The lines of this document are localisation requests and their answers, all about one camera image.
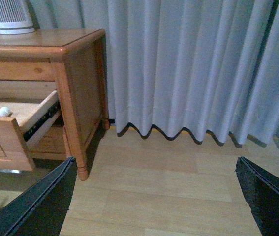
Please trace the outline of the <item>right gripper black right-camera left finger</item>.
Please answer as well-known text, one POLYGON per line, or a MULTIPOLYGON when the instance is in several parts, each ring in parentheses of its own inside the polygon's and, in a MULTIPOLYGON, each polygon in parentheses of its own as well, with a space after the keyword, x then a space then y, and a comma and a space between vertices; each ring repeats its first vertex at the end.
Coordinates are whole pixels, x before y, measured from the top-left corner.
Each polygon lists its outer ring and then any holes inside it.
POLYGON ((0 209, 0 236, 57 236, 69 210, 77 164, 67 158, 0 209))

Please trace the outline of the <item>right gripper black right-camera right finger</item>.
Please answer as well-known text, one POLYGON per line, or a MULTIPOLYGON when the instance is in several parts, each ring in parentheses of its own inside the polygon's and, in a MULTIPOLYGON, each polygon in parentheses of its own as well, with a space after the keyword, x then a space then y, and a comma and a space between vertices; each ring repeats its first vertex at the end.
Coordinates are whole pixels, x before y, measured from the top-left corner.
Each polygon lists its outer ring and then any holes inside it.
POLYGON ((279 236, 279 178, 245 157, 235 172, 261 234, 279 236))

